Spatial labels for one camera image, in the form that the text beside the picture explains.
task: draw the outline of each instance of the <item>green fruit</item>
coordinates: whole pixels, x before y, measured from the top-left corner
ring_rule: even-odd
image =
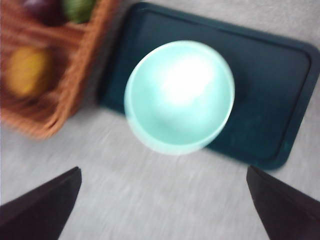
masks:
[[[70,21],[82,24],[90,20],[95,3],[96,0],[63,0],[63,12]]]

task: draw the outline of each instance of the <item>purple fruit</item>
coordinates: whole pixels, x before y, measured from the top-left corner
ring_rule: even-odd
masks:
[[[35,18],[47,26],[59,26],[66,22],[61,0],[22,0]]]

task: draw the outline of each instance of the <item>bowl rim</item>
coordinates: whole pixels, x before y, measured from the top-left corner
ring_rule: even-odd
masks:
[[[181,45],[187,45],[188,47],[196,47],[201,49],[202,51],[205,51],[206,54],[210,55],[214,58],[215,62],[222,66],[222,71],[224,71],[226,75],[226,81],[228,81],[228,87],[229,87],[229,95],[230,95],[230,101],[228,106],[228,111],[226,115],[224,116],[223,121],[219,124],[219,127],[215,128],[214,131],[208,134],[208,136],[202,138],[201,140],[187,143],[187,144],[172,144],[172,143],[166,143],[163,142],[157,138],[155,138],[153,135],[149,134],[138,121],[138,118],[134,112],[133,107],[133,101],[132,101],[132,88],[134,85],[134,79],[138,70],[141,68],[142,64],[153,54],[156,52],[159,52],[163,49],[172,47],[172,46],[181,46]],[[212,142],[222,131],[222,129],[225,127],[229,116],[231,114],[233,105],[235,100],[235,81],[234,76],[232,74],[232,71],[227,63],[227,61],[223,58],[223,56],[216,51],[214,48],[208,46],[207,44],[204,44],[199,41],[193,41],[193,40],[177,40],[177,41],[171,41],[168,43],[165,43],[152,51],[150,51],[146,56],[144,56],[139,63],[134,67],[133,71],[131,72],[129,79],[127,81],[125,91],[124,91],[124,113],[128,122],[128,125],[130,126],[131,130],[133,131],[134,135],[147,147],[153,149],[154,151],[160,152],[162,154],[167,155],[180,155],[180,154],[188,154],[191,152],[195,152],[199,149],[204,148],[206,145],[208,145],[210,142]]]

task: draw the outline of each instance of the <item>tray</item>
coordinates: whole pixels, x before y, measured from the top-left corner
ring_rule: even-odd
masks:
[[[124,113],[124,91],[136,64],[177,40],[213,47],[234,75],[230,118],[207,148],[262,169],[283,165],[317,82],[319,51],[308,43],[138,3],[129,11],[102,75],[100,104]]]
[[[56,83],[39,99],[19,99],[1,85],[1,120],[6,125],[37,139],[55,134],[76,112],[86,76],[108,29],[119,0],[98,0],[91,20],[47,27],[22,7],[20,0],[1,1],[1,81],[6,78],[6,61],[22,45],[50,48],[56,62]]]

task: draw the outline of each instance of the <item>light blue bowl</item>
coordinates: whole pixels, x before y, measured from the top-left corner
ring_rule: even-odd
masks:
[[[232,72],[213,48],[196,41],[164,44],[134,68],[124,110],[134,134],[171,155],[199,150],[224,128],[235,98]]]

